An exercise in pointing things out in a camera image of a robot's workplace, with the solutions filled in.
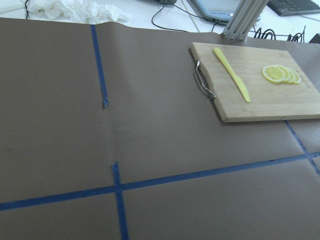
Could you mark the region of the lemon slice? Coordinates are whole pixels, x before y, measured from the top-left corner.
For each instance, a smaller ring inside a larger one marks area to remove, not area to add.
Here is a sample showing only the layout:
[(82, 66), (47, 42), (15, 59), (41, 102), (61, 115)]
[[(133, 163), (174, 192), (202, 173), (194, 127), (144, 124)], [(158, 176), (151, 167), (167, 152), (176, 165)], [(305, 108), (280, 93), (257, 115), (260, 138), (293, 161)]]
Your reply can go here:
[(283, 82), (291, 83), (293, 77), (291, 71), (285, 66), (278, 65), (277, 67), (283, 72)]
[(289, 73), (289, 79), (287, 80), (287, 82), (294, 83), (297, 80), (296, 72), (293, 69), (288, 68), (288, 73)]
[(277, 66), (267, 65), (261, 70), (264, 78), (272, 83), (281, 83), (285, 80), (285, 73)]
[(300, 75), (295, 70), (292, 71), (292, 74), (294, 76), (293, 83), (299, 84), (302, 81)]

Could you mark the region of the wooden cutting board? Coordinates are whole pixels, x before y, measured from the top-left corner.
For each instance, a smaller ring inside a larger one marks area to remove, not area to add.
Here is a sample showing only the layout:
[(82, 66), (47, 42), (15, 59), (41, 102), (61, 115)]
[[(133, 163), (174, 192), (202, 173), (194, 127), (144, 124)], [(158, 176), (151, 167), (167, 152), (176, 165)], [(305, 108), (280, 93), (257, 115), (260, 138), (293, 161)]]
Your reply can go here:
[[(243, 80), (250, 97), (246, 102), (234, 80), (214, 53), (219, 48), (235, 73)], [(214, 104), (221, 120), (231, 122), (318, 119), (320, 93), (288, 51), (192, 43), (190, 50), (200, 62), (199, 70), (216, 94)], [(262, 69), (281, 65), (295, 70), (301, 83), (272, 83)]]

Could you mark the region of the black keyboard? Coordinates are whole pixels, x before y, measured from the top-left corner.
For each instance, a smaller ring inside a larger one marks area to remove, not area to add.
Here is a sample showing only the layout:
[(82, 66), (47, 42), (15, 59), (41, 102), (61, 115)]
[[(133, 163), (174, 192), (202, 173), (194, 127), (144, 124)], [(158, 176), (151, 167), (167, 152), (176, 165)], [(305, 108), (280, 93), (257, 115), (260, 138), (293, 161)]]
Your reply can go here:
[(320, 6), (312, 0), (269, 0), (267, 6), (280, 17), (320, 13)]

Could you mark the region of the aluminium frame post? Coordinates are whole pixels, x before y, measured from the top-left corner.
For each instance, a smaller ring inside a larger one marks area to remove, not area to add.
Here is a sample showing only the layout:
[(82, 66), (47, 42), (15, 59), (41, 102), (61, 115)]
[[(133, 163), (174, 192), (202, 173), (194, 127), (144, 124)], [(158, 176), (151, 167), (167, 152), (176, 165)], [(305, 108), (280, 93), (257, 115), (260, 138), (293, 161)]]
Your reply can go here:
[(268, 2), (268, 0), (241, 0), (222, 31), (222, 36), (226, 40), (243, 42)]

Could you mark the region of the white crumpled cloth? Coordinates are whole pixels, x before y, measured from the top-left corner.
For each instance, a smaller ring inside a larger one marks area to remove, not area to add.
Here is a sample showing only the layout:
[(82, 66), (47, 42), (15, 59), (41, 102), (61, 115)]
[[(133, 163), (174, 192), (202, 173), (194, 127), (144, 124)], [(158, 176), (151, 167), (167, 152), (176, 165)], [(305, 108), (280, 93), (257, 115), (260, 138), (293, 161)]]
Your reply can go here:
[(94, 0), (27, 0), (26, 16), (42, 16), (49, 21), (96, 25), (105, 22), (129, 22), (132, 16), (120, 8)]

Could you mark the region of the yellow plastic knife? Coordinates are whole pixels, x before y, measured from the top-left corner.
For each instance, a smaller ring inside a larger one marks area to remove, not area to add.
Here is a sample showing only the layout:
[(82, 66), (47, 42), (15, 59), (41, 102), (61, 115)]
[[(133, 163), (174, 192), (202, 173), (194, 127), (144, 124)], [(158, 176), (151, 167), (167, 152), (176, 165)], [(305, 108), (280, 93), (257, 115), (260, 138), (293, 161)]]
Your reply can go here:
[(250, 94), (248, 92), (248, 89), (243, 82), (243, 80), (235, 73), (232, 66), (230, 65), (229, 61), (227, 60), (226, 56), (224, 55), (223, 51), (216, 47), (213, 49), (214, 54), (218, 57), (222, 65), (225, 67), (233, 81), (235, 82), (236, 86), (238, 87), (242, 97), (247, 103), (251, 102)]

